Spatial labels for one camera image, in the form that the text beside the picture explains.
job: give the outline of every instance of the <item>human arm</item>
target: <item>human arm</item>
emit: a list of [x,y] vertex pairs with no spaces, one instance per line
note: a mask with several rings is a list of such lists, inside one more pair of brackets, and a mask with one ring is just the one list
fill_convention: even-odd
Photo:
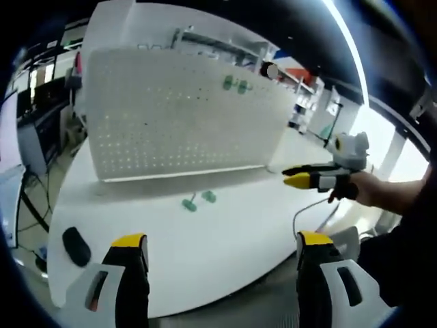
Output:
[[[360,172],[352,174],[350,182],[358,187],[356,201],[366,206],[375,206],[383,210],[402,215],[410,208],[416,196],[426,183],[431,174],[431,167],[427,168],[421,180],[409,182],[381,181],[370,173]],[[330,202],[337,197],[334,190]]]

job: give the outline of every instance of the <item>white pegboard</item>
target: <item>white pegboard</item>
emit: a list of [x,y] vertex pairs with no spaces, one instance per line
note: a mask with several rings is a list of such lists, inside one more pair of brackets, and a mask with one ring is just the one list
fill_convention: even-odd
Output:
[[[226,90],[229,75],[251,90]],[[267,165],[296,101],[245,68],[172,50],[94,51],[84,88],[101,180]]]

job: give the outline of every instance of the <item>human hand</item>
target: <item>human hand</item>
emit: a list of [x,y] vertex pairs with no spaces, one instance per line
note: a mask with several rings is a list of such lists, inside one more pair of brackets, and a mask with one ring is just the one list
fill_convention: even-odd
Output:
[[[358,189],[356,201],[362,205],[373,206],[378,191],[381,189],[381,181],[373,174],[367,172],[359,172],[351,174],[349,183],[352,183]],[[335,198],[340,200],[343,195],[339,194],[339,190],[334,189],[329,196],[328,203],[333,202]]]

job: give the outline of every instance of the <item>white curved table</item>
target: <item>white curved table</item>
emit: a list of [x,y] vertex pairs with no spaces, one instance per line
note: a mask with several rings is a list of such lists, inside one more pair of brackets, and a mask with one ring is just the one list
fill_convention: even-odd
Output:
[[[287,129],[274,167],[326,162],[330,154]],[[323,197],[285,186],[266,169],[132,182],[99,182],[86,141],[79,150],[53,213],[48,237],[48,284],[61,307],[67,287],[81,274],[61,235],[76,226],[100,262],[111,243],[144,232],[149,249],[149,317],[166,316],[211,303],[250,284],[296,250],[292,217]],[[217,201],[196,198],[197,212],[181,201],[212,190]],[[335,204],[323,203],[298,218],[299,230],[316,230]]]

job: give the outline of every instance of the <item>monitor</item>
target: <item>monitor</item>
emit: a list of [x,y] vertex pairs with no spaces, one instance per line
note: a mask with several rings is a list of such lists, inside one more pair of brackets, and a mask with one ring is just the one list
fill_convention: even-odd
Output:
[[16,105],[16,117],[20,118],[25,115],[26,111],[31,109],[30,88],[18,94]]
[[54,79],[35,88],[33,103],[39,112],[50,111],[58,103],[68,99],[65,77]]

